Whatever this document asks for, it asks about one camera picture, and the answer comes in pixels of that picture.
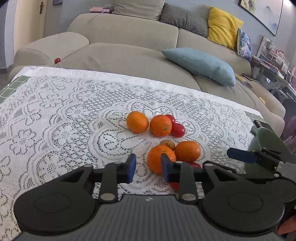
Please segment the gray gripper base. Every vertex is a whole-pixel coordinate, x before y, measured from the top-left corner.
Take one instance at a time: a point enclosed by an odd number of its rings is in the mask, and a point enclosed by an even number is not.
[[[15,241],[281,241],[274,232],[258,237],[224,233],[204,219],[199,209],[179,203],[173,195],[124,195],[102,205],[85,226],[60,236],[22,233]]]

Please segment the orange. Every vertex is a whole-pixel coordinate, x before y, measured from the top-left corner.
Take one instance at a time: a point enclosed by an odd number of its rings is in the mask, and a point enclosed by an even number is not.
[[[195,141],[182,141],[175,148],[178,161],[194,162],[200,157],[200,146]]]
[[[126,118],[126,124],[131,132],[140,134],[147,130],[149,121],[143,113],[139,111],[132,111]]]
[[[162,169],[161,169],[161,164],[160,164],[160,155],[162,153],[167,154],[167,156],[169,157],[169,159],[173,162],[176,161],[176,155],[175,153],[167,146],[164,145],[159,145],[159,146],[155,146],[153,147],[148,155],[147,155],[147,164],[150,168],[150,170],[158,175],[161,175],[163,173]]]
[[[170,134],[172,130],[172,122],[165,115],[157,115],[150,122],[150,132],[156,137],[164,137]]]

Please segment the pillow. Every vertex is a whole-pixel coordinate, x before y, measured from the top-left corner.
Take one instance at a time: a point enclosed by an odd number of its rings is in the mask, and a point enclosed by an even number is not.
[[[249,62],[252,60],[251,40],[241,28],[237,31],[237,54]]]
[[[237,44],[237,30],[243,23],[229,13],[211,7],[208,19],[208,40],[234,50]]]
[[[191,48],[166,49],[162,53],[192,74],[221,85],[235,86],[235,75],[231,66],[211,54]]]
[[[159,20],[165,0],[114,0],[112,14]]]
[[[203,37],[208,36],[207,21],[189,11],[165,3],[163,12],[160,16],[160,22],[183,28]]]

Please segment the green container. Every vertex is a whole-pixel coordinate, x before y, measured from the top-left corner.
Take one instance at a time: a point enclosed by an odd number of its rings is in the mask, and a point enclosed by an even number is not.
[[[281,150],[281,152],[287,152],[290,154],[290,151],[285,143],[283,143],[283,141],[272,131],[264,127],[256,128],[254,126],[251,130],[251,133],[254,135],[254,138],[250,143],[248,151],[262,150],[263,147],[266,147],[271,150]],[[265,170],[256,163],[244,163],[244,168],[247,174],[264,176],[271,174],[269,171]]]

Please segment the checkered pillow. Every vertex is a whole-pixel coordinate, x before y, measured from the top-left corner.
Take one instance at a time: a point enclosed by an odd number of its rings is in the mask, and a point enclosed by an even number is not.
[[[208,36],[207,20],[193,15],[189,11],[165,3],[160,22],[183,28],[203,37]]]

